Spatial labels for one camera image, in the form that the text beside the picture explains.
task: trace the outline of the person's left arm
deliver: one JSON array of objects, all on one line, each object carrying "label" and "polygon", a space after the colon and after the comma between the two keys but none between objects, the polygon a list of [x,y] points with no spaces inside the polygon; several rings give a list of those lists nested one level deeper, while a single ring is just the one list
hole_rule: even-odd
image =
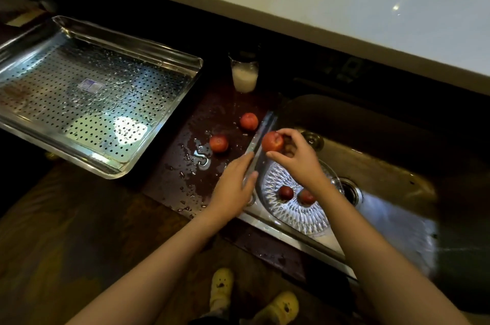
[{"label": "person's left arm", "polygon": [[253,192],[257,172],[242,187],[253,153],[230,162],[211,202],[187,225],[111,287],[95,298],[68,325],[146,325],[155,321],[191,258],[233,217]]}]

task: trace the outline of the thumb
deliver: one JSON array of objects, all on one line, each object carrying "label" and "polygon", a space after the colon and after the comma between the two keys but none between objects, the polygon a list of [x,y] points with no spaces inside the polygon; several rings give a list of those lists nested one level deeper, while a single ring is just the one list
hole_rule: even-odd
[{"label": "thumb", "polygon": [[291,164],[291,158],[284,156],[279,152],[269,151],[266,153],[266,156],[272,161],[276,161],[279,165],[284,166],[285,168],[288,168],[288,166]]},{"label": "thumb", "polygon": [[255,187],[255,182],[257,181],[257,177],[259,176],[258,172],[253,172],[248,176],[247,182],[243,187],[243,192],[245,195],[247,195],[247,201],[249,200],[250,196],[252,196],[253,189]]}]

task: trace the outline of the person's right arm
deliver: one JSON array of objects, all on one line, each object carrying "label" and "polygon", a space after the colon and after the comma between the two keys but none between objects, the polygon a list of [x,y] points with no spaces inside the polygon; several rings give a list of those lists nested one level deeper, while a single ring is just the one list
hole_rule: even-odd
[{"label": "person's right arm", "polygon": [[317,199],[346,255],[349,266],[376,308],[384,324],[464,324],[469,322],[432,282],[337,191],[323,174],[314,149],[293,129],[286,156],[267,156],[284,166],[291,176]]}]

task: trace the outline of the person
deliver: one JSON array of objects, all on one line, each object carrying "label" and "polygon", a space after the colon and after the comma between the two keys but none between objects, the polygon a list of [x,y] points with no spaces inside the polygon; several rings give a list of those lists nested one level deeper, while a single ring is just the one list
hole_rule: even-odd
[{"label": "person", "polygon": [[[285,154],[266,155],[285,167],[317,199],[328,217],[349,266],[372,301],[383,324],[468,325],[462,313],[393,248],[336,190],[323,174],[314,149],[293,129],[278,131],[290,137]],[[244,185],[253,153],[230,162],[219,179],[209,206],[150,256],[102,292],[69,325],[146,325],[155,321],[192,256],[203,248],[250,200],[257,172]],[[233,273],[218,270],[212,279],[210,313],[191,323],[226,323]],[[249,324],[291,322],[299,310],[290,292],[280,294]]]}]

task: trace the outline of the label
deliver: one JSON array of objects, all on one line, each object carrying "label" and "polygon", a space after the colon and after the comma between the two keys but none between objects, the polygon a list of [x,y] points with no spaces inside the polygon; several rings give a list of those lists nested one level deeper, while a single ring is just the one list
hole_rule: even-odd
[{"label": "label", "polygon": [[86,90],[89,93],[98,93],[100,89],[104,87],[104,84],[101,84],[100,82],[89,80],[86,78],[83,80],[79,85],[79,88]]}]

